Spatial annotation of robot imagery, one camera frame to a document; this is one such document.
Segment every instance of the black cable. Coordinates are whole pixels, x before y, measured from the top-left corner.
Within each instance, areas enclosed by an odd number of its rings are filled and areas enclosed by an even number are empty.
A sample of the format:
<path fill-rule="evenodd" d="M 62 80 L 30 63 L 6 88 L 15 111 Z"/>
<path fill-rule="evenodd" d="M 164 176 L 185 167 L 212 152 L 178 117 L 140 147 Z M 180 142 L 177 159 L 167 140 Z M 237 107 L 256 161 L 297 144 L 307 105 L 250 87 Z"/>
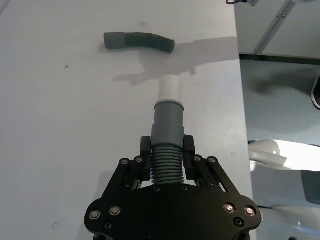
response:
<path fill-rule="evenodd" d="M 228 5 L 238 4 L 241 2 L 246 2 L 247 0 L 226 0 L 225 3 Z"/>

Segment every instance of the gray floor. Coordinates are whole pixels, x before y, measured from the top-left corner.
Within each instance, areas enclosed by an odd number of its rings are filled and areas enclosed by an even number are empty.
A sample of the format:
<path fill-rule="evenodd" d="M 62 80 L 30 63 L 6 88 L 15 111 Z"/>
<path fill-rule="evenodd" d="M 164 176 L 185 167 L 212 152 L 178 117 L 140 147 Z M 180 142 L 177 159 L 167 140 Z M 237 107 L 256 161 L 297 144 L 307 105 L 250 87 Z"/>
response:
<path fill-rule="evenodd" d="M 310 98 L 320 66 L 242 60 L 241 74 L 249 140 L 320 145 L 320 110 Z"/>

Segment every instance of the white wall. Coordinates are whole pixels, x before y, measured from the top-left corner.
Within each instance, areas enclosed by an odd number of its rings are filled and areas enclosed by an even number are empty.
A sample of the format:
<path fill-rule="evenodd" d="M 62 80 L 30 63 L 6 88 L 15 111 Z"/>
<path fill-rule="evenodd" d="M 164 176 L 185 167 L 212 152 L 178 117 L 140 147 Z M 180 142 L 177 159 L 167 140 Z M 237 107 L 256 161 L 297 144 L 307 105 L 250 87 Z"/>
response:
<path fill-rule="evenodd" d="M 234 7 L 238 47 L 241 54 L 252 54 L 286 0 L 260 0 L 256 6 Z"/>
<path fill-rule="evenodd" d="M 0 0 L 0 15 L 10 0 Z"/>
<path fill-rule="evenodd" d="M 296 4 L 262 54 L 320 58 L 320 1 Z"/>

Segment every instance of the curved gray hose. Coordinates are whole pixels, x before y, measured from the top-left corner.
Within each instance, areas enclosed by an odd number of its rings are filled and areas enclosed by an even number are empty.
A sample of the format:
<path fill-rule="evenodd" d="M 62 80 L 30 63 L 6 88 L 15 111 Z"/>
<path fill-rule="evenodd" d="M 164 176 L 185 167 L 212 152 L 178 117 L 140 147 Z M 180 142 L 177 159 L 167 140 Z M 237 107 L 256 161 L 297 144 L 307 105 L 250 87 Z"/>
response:
<path fill-rule="evenodd" d="M 175 41 L 163 36 L 144 32 L 105 32 L 104 45 L 107 49 L 123 49 L 126 47 L 148 47 L 172 53 Z"/>

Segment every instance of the black metal plate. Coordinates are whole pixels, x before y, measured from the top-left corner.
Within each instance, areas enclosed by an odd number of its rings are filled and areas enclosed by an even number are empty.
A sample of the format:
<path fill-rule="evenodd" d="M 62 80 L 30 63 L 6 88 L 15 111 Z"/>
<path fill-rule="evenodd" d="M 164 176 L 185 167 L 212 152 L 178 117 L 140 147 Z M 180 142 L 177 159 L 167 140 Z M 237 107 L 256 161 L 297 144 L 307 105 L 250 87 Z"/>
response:
<path fill-rule="evenodd" d="M 234 240 L 243 239 L 241 233 L 261 222 L 258 207 L 242 195 L 187 184 L 159 185 L 159 191 L 155 187 L 106 194 L 94 201 L 85 214 L 86 228 L 113 240 Z M 227 203 L 235 206 L 235 212 L 224 209 Z M 119 215 L 109 214 L 112 206 L 121 208 Z M 245 213 L 247 206 L 256 210 L 255 216 Z M 89 219 L 93 210 L 101 211 L 96 220 Z M 244 226 L 236 226 L 234 218 L 241 218 Z M 112 227 L 105 229 L 106 223 Z"/>

